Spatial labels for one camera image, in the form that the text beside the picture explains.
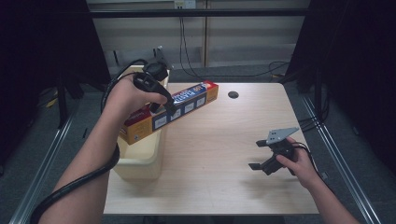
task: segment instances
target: black hole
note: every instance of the black hole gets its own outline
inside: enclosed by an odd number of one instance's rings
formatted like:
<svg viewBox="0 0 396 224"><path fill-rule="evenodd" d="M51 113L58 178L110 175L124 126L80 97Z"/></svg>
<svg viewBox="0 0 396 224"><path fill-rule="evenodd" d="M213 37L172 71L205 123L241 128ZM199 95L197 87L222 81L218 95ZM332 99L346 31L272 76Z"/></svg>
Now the black hole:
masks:
<svg viewBox="0 0 396 224"><path fill-rule="evenodd" d="M230 91L230 92L228 92L228 96L229 96L230 98L232 98L232 99L236 99L236 98L238 98L239 93L236 92L236 91Z"/></svg>

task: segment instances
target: cardboard box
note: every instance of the cardboard box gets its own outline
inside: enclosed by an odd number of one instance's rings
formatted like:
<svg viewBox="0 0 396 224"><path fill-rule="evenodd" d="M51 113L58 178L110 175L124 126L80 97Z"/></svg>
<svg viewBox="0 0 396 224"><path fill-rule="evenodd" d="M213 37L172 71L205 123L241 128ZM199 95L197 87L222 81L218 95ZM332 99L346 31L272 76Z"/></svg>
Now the cardboard box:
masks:
<svg viewBox="0 0 396 224"><path fill-rule="evenodd" d="M149 111L149 105L134 112L120 130L120 137L129 145L140 141L163 126L180 119L192 111L209 104L218 97L219 85L211 81L203 81L184 91L172 94L177 112L174 116L166 113L161 107L156 114Z"/></svg>

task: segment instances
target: white wall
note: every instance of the white wall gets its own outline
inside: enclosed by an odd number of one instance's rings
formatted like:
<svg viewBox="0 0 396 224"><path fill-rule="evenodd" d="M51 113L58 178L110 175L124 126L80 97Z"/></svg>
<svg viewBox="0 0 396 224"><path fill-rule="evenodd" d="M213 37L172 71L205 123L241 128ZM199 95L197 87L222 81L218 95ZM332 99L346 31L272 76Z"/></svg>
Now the white wall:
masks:
<svg viewBox="0 0 396 224"><path fill-rule="evenodd" d="M91 9L174 8L173 1L163 0L88 0L88 3ZM205 3L197 0L197 8L307 8L309 0L209 0L208 5ZM184 18L189 55L195 67L288 61L303 20L304 17L225 17L207 18L207 21ZM142 51L163 46L165 52L178 54L179 18L94 19L94 24L104 51ZM169 55L169 58L177 67L178 57Z"/></svg>

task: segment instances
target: wall outlet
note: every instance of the wall outlet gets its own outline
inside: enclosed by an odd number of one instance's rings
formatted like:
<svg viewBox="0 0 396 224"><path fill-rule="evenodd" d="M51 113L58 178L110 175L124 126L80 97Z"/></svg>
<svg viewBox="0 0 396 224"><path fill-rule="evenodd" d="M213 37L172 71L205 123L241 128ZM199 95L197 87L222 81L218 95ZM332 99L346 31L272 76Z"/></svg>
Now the wall outlet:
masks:
<svg viewBox="0 0 396 224"><path fill-rule="evenodd" d="M175 0L175 9L193 9L196 8L195 0Z"/></svg>
<svg viewBox="0 0 396 224"><path fill-rule="evenodd" d="M188 9L196 8L196 1L195 0L185 0L184 8L188 8Z"/></svg>
<svg viewBox="0 0 396 224"><path fill-rule="evenodd" d="M185 8L184 0L175 0L175 9Z"/></svg>

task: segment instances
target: metal rail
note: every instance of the metal rail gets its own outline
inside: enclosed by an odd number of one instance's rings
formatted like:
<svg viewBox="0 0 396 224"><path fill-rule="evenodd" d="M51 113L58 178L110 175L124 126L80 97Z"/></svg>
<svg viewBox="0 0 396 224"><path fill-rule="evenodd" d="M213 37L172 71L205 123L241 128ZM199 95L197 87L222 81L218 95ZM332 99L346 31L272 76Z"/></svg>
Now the metal rail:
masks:
<svg viewBox="0 0 396 224"><path fill-rule="evenodd" d="M332 159L334 160L338 171L343 177L344 182L346 183L346 186L348 187L352 197L355 199L357 206L361 210L361 213L363 214L366 223L380 224L381 221L379 220L379 217L376 214L372 206L372 203L370 202L366 193L361 188L361 185L359 184L358 180L352 174L352 171L349 169L349 166L347 165L347 162L344 160L344 157L340 149L335 144L326 126L323 123L319 122L319 120L317 119L315 114L314 104L312 103L311 99L305 97L304 104L309 115L312 117L312 120L316 123L318 132L322 137L322 140L326 145L326 148L329 149Z"/></svg>
<svg viewBox="0 0 396 224"><path fill-rule="evenodd" d="M307 8L267 8L267 9L150 9L150 10L91 10L89 12L51 12L64 17L109 18L161 18L161 17L298 17L324 16L330 11L309 10Z"/></svg>
<svg viewBox="0 0 396 224"><path fill-rule="evenodd" d="M47 178L50 172L50 167L53 164L53 161L56 158L59 148L62 146L62 143L69 131L73 118L78 111L78 104L79 101L76 102L76 106L74 106L74 109L69 119L65 122L62 129L59 129L58 132L55 134L55 137L49 147L46 157L41 162L41 165L38 168L37 173L35 174L35 178L31 182L29 189L24 194L23 199L18 205L18 208L14 213L14 215L12 216L11 220L9 221L9 224L28 223L28 219L34 209L36 200L42 189L44 180Z"/></svg>

